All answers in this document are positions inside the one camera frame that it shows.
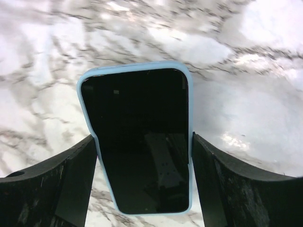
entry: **gray marble veining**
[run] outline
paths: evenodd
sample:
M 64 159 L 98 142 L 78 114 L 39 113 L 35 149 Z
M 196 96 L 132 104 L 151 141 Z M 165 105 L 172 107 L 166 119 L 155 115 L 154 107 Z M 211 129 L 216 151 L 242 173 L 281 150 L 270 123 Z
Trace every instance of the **gray marble veining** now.
M 75 85 L 88 69 L 184 62 L 194 130 L 273 172 L 303 175 L 301 0 L 0 0 L 0 177 L 88 135 Z M 96 166 L 88 227 L 203 226 L 187 215 L 125 217 Z

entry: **smartphone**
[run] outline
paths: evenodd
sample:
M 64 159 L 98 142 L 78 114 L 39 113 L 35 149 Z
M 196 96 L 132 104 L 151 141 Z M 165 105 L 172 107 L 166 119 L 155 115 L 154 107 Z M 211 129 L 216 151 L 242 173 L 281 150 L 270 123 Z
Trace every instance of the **smartphone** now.
M 193 81 L 158 61 L 94 68 L 77 93 L 118 211 L 185 213 L 192 204 Z

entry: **phone case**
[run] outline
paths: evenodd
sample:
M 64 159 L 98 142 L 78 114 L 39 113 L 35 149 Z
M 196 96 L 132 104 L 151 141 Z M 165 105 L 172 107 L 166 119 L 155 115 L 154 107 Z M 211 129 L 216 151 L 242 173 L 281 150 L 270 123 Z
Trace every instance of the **phone case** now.
M 135 64 L 126 64 L 126 65 L 118 65 L 118 66 L 111 66 L 111 67 L 99 67 L 99 68 L 90 69 L 87 72 L 85 72 L 84 75 L 80 77 L 80 79 L 77 83 L 77 94 L 78 94 L 78 98 L 80 101 L 80 105 L 81 105 L 82 111 L 84 113 L 84 117 L 85 117 L 88 129 L 89 129 L 91 135 L 93 136 L 93 138 L 95 139 L 99 162 L 100 162 L 100 165 L 102 166 L 103 173 L 105 175 L 105 179 L 106 179 L 107 185 L 109 187 L 112 200 L 114 202 L 115 208 L 120 213 L 122 213 L 122 212 L 119 210 L 119 208 L 116 204 L 115 197 L 112 192 L 111 185 L 109 183 L 104 164 L 102 162 L 102 155 L 101 155 L 101 150 L 100 150 L 100 146 L 99 146 L 99 140 L 89 122 L 88 114 L 87 114 L 87 111 L 86 111 L 86 108 L 84 105 L 84 101 L 82 98 L 82 94 L 81 94 L 81 85 L 87 78 L 90 78 L 93 76 L 116 74 L 116 73 L 123 73 L 123 72 L 132 72 L 132 71 L 157 70 L 157 69 L 177 69 L 184 73 L 184 75 L 187 78 L 187 82 L 188 82 L 189 206 L 186 211 L 183 211 L 181 213 L 142 214 L 140 216 L 184 214 L 184 213 L 187 213 L 192 207 L 192 190 L 193 190 L 193 188 L 192 188 L 193 187 L 193 185 L 192 185 L 193 184 L 193 164 L 192 164 L 192 155 L 191 155 L 191 153 L 192 153 L 192 142 L 191 141 L 193 138 L 193 80 L 192 80 L 191 74 L 190 74 L 188 68 L 186 67 L 186 65 L 183 63 L 177 62 L 177 61 L 154 61 L 154 62 L 147 62 L 147 63 L 135 63 Z

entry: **white marble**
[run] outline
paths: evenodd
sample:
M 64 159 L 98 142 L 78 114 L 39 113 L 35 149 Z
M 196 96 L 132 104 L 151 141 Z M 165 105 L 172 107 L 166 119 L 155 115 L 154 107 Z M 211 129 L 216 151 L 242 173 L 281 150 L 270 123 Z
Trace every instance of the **white marble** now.
M 75 85 L 88 69 L 177 60 L 194 77 L 194 129 L 248 163 L 303 175 L 301 0 L 0 0 L 0 177 L 86 135 Z M 125 217 L 99 164 L 86 226 L 203 226 Z

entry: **black screen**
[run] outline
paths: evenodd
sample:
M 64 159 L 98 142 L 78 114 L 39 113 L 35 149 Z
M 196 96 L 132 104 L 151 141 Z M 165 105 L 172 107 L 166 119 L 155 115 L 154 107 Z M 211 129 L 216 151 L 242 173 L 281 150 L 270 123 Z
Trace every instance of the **black screen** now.
M 85 80 L 81 93 L 119 210 L 186 211 L 186 76 L 175 69 L 100 75 Z

